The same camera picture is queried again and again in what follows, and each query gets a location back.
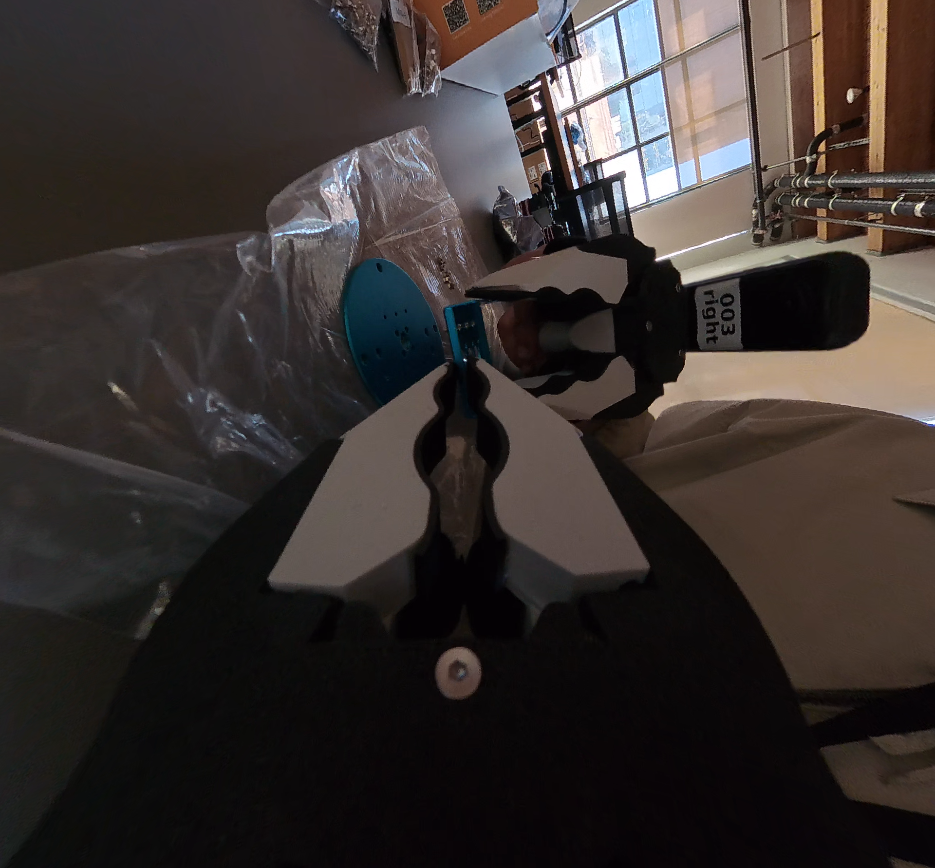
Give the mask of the metal conduit pole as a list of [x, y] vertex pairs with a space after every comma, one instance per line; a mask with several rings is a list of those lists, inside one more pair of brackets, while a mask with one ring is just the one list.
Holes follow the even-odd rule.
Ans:
[[748, 137], [751, 137], [751, 177], [753, 177], [753, 205], [751, 205], [751, 242], [756, 248], [767, 243], [767, 187], [761, 169], [761, 143], [756, 97], [756, 60], [753, 60], [753, 32], [751, 32], [751, 0], [738, 0], [740, 16], [740, 43], [743, 43], [743, 74], [748, 102]]

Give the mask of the black insulated pipe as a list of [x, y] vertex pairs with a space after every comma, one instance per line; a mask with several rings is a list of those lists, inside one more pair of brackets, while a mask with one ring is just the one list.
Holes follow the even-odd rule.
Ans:
[[775, 212], [779, 207], [860, 212], [860, 215], [916, 218], [916, 220], [931, 220], [935, 217], [933, 196], [918, 200], [910, 195], [901, 195], [895, 200], [879, 200], [879, 196], [845, 196], [845, 195], [823, 195], [823, 193], [818, 195], [812, 190], [783, 188], [768, 202], [768, 212]]
[[773, 180], [773, 188], [830, 188], [830, 190], [866, 190], [892, 188], [898, 193], [933, 193], [933, 171], [884, 171], [884, 173], [791, 173]]

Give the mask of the blue round metal plate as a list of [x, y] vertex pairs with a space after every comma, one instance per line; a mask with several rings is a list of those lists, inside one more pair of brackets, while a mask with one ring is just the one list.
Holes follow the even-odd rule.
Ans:
[[436, 317], [396, 264], [362, 262], [343, 291], [343, 320], [359, 378], [379, 406], [446, 363]]

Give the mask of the black mesh cart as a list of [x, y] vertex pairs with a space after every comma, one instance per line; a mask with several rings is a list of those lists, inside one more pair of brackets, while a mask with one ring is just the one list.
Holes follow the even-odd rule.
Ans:
[[633, 237], [631, 209], [625, 193], [626, 173], [588, 181], [567, 196], [557, 200], [557, 222], [569, 237], [587, 242], [609, 235]]

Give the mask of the person's right hand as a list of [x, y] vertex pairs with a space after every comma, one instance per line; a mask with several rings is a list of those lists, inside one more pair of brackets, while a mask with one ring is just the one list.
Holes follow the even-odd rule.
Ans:
[[554, 359], [541, 349], [539, 332], [541, 317], [534, 299], [506, 303], [497, 333], [509, 363], [523, 377], [539, 377], [557, 370]]

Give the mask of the grey desk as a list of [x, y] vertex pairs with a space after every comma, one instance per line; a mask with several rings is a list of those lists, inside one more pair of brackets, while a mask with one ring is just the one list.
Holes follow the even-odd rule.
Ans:
[[[2, 0], [2, 254], [268, 233], [292, 181], [416, 127], [480, 248], [497, 188], [524, 173], [506, 97], [452, 82], [405, 97], [391, 51], [375, 68], [312, 0]], [[402, 717], [391, 681], [443, 703], [431, 668], [448, 635], [405, 643], [364, 604], [268, 584], [343, 436], [194, 560], [145, 639], [2, 601], [24, 619], [2, 663], [32, 632], [52, 638], [22, 666], [49, 702], [24, 717], [42, 742], [10, 744], [2, 816], [32, 766], [90, 729], [86, 694], [98, 706], [9, 866], [418, 866], [426, 841], [453, 854], [429, 822], [448, 810], [467, 834], [467, 790], [429, 804], [440, 766], [418, 766], [406, 791], [391, 767], [353, 776], [366, 752], [351, 750], [377, 735], [380, 702]]]

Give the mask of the large grid window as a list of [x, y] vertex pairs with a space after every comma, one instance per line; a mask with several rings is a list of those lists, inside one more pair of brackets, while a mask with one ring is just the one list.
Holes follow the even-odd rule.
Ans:
[[751, 167], [740, 0], [623, 0], [576, 29], [554, 99], [581, 169], [644, 209]]

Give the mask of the crumpled silver foil bag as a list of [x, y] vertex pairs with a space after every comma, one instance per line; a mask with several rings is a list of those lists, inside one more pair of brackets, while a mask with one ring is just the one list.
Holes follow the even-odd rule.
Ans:
[[497, 188], [492, 235], [502, 264], [534, 252], [545, 243], [539, 222], [523, 212], [517, 200], [506, 187]]

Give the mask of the large clear plastic bag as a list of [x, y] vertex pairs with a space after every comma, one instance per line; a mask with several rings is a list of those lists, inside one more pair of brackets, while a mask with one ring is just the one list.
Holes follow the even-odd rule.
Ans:
[[145, 639], [194, 560], [368, 415], [355, 233], [121, 248], [2, 276], [2, 601]]

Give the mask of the curved black pipe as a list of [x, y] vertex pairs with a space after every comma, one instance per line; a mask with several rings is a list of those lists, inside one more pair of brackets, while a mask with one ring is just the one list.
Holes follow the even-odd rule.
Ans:
[[866, 114], [860, 114], [860, 116], [850, 117], [845, 122], [830, 124], [822, 133], [818, 133], [813, 137], [813, 141], [809, 143], [807, 155], [804, 155], [804, 176], [815, 176], [819, 161], [828, 152], [853, 150], [853, 148], [868, 145], [868, 137], [834, 141], [837, 137], [850, 136], [850, 133], [860, 130], [860, 128], [868, 128]]

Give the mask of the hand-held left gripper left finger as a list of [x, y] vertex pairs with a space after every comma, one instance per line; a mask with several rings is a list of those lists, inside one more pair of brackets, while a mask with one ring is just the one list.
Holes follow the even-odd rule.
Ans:
[[268, 576], [273, 592], [364, 604], [388, 620], [416, 601], [450, 610], [457, 560], [433, 472], [456, 393], [457, 370], [440, 363], [340, 439]]

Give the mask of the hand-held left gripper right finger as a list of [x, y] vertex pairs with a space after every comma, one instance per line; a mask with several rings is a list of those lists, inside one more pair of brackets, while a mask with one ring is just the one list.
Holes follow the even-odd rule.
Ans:
[[487, 361], [467, 370], [487, 468], [470, 626], [531, 628], [549, 606], [644, 584], [649, 560], [577, 431]]

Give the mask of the wooden shelf with boxes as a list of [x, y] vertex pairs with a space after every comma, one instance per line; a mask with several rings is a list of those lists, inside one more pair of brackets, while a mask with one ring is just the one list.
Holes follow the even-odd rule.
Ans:
[[569, 127], [558, 111], [558, 70], [549, 68], [506, 92], [506, 105], [519, 148], [531, 193], [539, 193], [545, 173], [558, 195], [576, 190], [579, 169], [572, 152]]

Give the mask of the blue U-shaped metal bracket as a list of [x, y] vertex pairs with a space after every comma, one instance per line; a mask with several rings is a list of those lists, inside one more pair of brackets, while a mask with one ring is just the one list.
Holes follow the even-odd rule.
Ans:
[[452, 361], [457, 370], [457, 400], [462, 415], [476, 420], [476, 406], [468, 393], [468, 359], [483, 359], [502, 373], [506, 355], [497, 336], [497, 312], [489, 302], [468, 299], [443, 310], [450, 336]]

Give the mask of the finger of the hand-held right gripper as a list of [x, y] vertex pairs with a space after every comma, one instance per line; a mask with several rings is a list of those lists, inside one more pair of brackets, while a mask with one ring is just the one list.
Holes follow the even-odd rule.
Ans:
[[567, 302], [595, 297], [616, 305], [629, 284], [626, 262], [613, 254], [554, 252], [502, 268], [464, 291], [480, 302]]
[[516, 386], [565, 420], [604, 418], [608, 408], [636, 393], [636, 370], [625, 357], [600, 357], [587, 373], [598, 377], [585, 380], [574, 370], [557, 370], [519, 378]]

